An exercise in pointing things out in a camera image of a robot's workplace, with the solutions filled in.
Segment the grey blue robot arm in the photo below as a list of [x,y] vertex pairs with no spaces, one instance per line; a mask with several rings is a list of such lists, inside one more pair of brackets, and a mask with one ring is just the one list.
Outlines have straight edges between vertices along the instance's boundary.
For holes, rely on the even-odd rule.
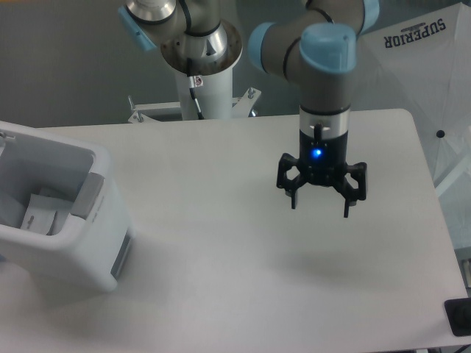
[[159,49],[179,82],[185,120],[227,118],[230,74],[243,52],[266,74],[300,88],[300,153],[283,154],[279,189],[292,204],[306,184],[332,187],[345,207],[366,199],[366,163],[346,161],[356,41],[379,15],[377,1],[308,1],[305,14],[285,24],[263,23],[247,44],[221,15],[219,1],[126,1],[118,15],[146,51]]

